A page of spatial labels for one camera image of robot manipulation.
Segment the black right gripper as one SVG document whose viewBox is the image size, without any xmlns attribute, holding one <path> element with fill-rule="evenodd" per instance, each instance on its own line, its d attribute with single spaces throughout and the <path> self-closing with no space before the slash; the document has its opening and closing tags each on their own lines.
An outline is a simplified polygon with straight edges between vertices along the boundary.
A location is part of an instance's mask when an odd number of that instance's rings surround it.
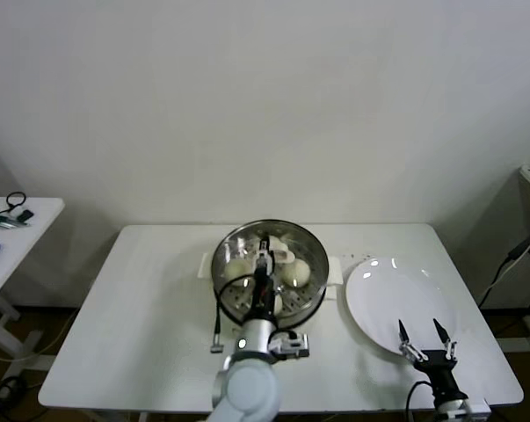
<svg viewBox="0 0 530 422">
<path fill-rule="evenodd" d="M 401 319 L 399 327 L 399 350 L 402 355 L 413 363 L 413 367 L 428 376 L 432 385 L 432 395 L 435 400 L 462 400 L 463 392 L 459 389 L 453 375 L 456 365 L 455 349 L 457 343 L 452 341 L 446 328 L 433 318 L 433 324 L 444 350 L 424 350 L 416 348 L 411 342 L 408 332 Z"/>
</svg>

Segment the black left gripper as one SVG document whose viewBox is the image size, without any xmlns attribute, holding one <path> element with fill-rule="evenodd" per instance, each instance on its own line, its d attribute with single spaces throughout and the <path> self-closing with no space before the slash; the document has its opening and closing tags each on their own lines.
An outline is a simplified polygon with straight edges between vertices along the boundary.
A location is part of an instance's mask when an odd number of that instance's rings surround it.
<svg viewBox="0 0 530 422">
<path fill-rule="evenodd" d="M 256 271 L 254 272 L 255 286 L 252 291 L 250 306 L 251 319 L 276 321 L 274 316 L 274 284 L 271 276 L 268 275 L 274 272 L 275 265 L 275 251 L 267 250 L 267 237 L 259 238 L 252 259 L 252 266 Z"/>
</svg>

